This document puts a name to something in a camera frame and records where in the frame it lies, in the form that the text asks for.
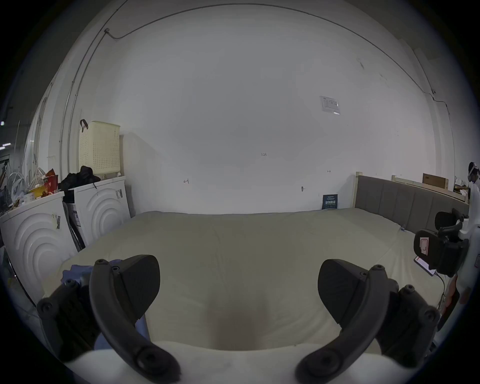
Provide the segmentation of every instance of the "upholstered headboard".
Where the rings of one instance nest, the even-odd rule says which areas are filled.
[[[375,213],[416,233],[435,230],[435,215],[452,208],[468,214],[468,204],[453,197],[396,181],[357,176],[355,208]]]

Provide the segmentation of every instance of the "blue sign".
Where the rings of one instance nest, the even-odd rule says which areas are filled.
[[[338,195],[324,195],[324,202],[322,203],[322,209],[333,208],[338,206]]]

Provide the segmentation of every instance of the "laundry basket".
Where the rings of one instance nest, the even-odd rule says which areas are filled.
[[[87,124],[85,120],[80,125],[79,165],[90,167],[94,175],[120,172],[120,126],[102,121]]]

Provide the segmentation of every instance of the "beige mattress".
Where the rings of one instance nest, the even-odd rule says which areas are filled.
[[[152,341],[223,350],[324,345],[340,327],[317,291],[326,259],[385,266],[437,304],[443,285],[413,261],[414,234],[357,208],[254,215],[137,215],[43,282],[46,295],[72,264],[152,254],[160,291],[146,313]]]

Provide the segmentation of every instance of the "cardboard box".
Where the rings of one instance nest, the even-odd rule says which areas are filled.
[[[433,185],[435,187],[448,189],[448,179],[440,176],[429,175],[427,173],[423,174],[423,184]]]

